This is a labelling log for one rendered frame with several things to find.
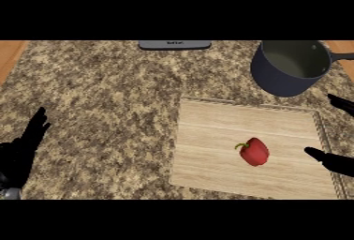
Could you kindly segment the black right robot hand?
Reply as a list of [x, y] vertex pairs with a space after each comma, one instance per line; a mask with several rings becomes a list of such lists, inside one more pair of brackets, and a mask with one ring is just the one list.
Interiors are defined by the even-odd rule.
[[[354, 102], [329, 94], [330, 104], [354, 117]], [[354, 177], [354, 157], [345, 157], [324, 153], [320, 149], [307, 146], [304, 152], [321, 163], [321, 166], [333, 173]]]

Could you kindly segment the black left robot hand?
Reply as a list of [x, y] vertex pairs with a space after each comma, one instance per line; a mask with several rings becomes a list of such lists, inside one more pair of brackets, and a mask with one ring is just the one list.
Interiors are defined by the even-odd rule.
[[12, 142], [0, 142], [0, 189], [22, 188], [26, 184], [37, 147], [50, 127], [46, 109], [38, 108], [23, 134]]

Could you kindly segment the red bell pepper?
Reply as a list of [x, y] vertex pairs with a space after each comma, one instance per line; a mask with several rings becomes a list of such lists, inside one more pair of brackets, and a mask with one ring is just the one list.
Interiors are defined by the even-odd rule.
[[239, 143], [234, 149], [249, 165], [259, 166], [267, 162], [270, 151], [258, 138], [251, 138], [246, 142]]

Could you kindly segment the pale wooden tray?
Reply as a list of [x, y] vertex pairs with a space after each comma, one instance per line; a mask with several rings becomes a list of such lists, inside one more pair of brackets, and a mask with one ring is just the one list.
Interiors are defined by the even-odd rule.
[[342, 178], [307, 146], [330, 151], [315, 110], [183, 97], [169, 183], [259, 198], [343, 199]]

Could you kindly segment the dark grey pot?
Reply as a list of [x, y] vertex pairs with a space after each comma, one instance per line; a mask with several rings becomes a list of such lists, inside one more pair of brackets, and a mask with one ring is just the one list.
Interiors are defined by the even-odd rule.
[[295, 97], [338, 60], [354, 61], [354, 52], [330, 52], [317, 40], [262, 40], [251, 63], [254, 81], [276, 97]]

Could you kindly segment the flat grey appliance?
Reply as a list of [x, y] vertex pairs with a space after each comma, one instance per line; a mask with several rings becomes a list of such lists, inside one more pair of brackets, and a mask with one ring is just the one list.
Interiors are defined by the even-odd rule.
[[211, 46], [209, 40], [140, 40], [138, 46], [143, 50], [203, 50]]

